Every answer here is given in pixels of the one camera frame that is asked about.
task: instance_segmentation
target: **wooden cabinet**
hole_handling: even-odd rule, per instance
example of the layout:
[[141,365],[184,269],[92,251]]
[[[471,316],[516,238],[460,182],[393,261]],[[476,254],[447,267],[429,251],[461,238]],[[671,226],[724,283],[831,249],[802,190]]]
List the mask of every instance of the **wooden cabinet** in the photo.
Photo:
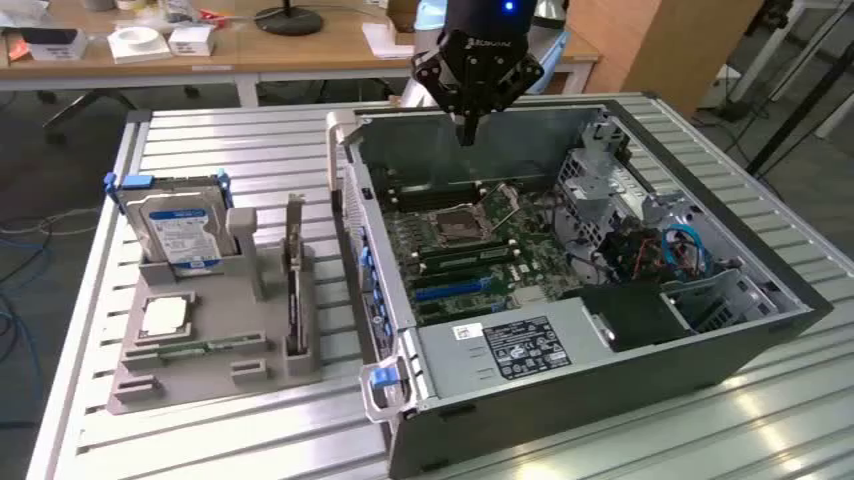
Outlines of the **wooden cabinet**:
[[568,24],[602,53],[586,92],[655,92],[696,109],[762,0],[570,0]]

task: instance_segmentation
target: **cardboard box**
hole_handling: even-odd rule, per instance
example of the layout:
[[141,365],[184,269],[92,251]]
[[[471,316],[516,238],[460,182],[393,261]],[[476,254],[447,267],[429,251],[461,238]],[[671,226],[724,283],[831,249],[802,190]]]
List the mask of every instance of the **cardboard box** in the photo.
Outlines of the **cardboard box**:
[[385,16],[395,45],[415,45],[417,0],[388,0]]
[[169,36],[169,48],[175,55],[209,57],[213,53],[213,28],[176,27]]
[[83,30],[21,28],[32,58],[38,61],[80,60],[89,40]]

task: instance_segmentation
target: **blue pcie slot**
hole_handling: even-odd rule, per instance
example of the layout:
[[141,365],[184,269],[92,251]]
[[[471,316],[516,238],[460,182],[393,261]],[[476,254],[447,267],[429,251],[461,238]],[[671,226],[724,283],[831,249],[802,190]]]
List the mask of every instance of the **blue pcie slot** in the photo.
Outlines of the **blue pcie slot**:
[[479,293],[489,286],[491,279],[492,277],[483,277],[479,280],[457,283],[456,285],[415,290],[415,301],[425,302],[428,300],[436,300],[437,298],[453,297],[468,293]]

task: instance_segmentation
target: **blue hard drive label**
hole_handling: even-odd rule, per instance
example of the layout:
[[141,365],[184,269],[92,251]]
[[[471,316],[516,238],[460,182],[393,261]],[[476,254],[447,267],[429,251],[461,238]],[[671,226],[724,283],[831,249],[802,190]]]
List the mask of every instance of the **blue hard drive label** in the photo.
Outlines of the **blue hard drive label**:
[[547,317],[483,329],[502,377],[527,377],[571,364]]
[[169,264],[200,269],[221,261],[216,238],[204,230],[208,224],[204,209],[160,210],[151,212],[148,218]]

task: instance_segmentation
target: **table leg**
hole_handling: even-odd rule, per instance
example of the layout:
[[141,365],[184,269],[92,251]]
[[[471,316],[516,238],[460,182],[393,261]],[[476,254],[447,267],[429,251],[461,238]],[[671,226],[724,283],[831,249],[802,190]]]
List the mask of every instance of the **table leg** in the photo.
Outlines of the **table leg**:
[[563,95],[572,95],[584,92],[590,72],[592,71],[592,62],[575,63],[567,72],[566,83],[563,84]]
[[235,85],[237,86],[237,98],[243,108],[257,107],[257,75],[236,75]]
[[851,109],[854,109],[854,93],[848,96],[847,100],[842,102],[842,105],[836,107],[832,111],[827,120],[822,122],[819,127],[815,129],[815,136],[818,138],[827,138],[827,136],[832,133],[834,128],[839,125],[839,122],[846,117],[848,113],[851,113]]
[[738,102],[744,97],[747,90],[752,86],[752,82],[756,80],[756,77],[762,73],[762,70],[764,69],[764,66],[768,63],[768,60],[771,59],[774,52],[776,52],[776,49],[779,48],[779,44],[786,39],[786,35],[788,35],[788,31],[791,30],[791,27],[794,27],[795,23],[798,22],[798,19],[800,18],[800,15],[803,15],[804,9],[806,7],[800,2],[795,2],[795,4],[791,6],[791,9],[788,10],[788,13],[787,13],[788,24],[786,25],[784,28],[774,30],[774,34],[771,35],[771,38],[768,38],[768,41],[764,43],[764,46],[759,51],[759,55],[756,55],[756,58],[750,64],[750,68],[747,68],[747,71],[742,75],[742,79],[738,81],[738,84],[735,85],[735,89],[730,94],[730,100],[732,102]]
[[827,21],[823,23],[823,25],[812,35],[812,38],[810,38],[806,47],[803,47],[800,55],[798,55],[798,58],[795,58],[794,62],[791,62],[783,78],[780,78],[779,82],[776,82],[776,85],[774,86],[774,90],[771,90],[774,92],[774,95],[771,95],[772,102],[780,99],[780,97],[786,93],[786,90],[788,90],[788,87],[795,81],[795,78],[798,77],[798,75],[800,75],[800,72],[806,68],[806,64],[810,62],[810,60],[815,56],[815,53],[818,52],[822,41],[824,40],[830,29],[832,29],[834,24],[839,20],[839,17],[844,15],[844,12],[847,12],[848,4],[850,2],[843,2],[842,4],[839,4],[836,12],[830,15]]

